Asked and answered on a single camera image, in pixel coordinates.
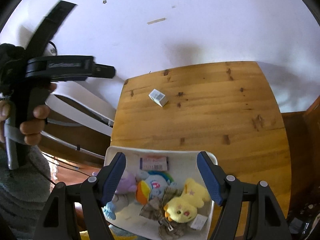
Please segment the person left hand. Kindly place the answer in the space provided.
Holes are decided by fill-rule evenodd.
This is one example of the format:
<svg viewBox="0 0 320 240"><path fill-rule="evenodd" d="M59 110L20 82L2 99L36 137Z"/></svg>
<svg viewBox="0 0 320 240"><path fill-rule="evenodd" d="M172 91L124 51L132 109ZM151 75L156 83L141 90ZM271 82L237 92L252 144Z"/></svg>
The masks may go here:
<svg viewBox="0 0 320 240"><path fill-rule="evenodd" d="M48 118L50 108L47 105L39 105L33 110L33 120L20 124L20 132L24 135L24 142L27 145L37 145L41 140L41 132L45 127L45 119ZM1 101L1 144L5 143L4 123L9 117L10 106L7 101Z"/></svg>

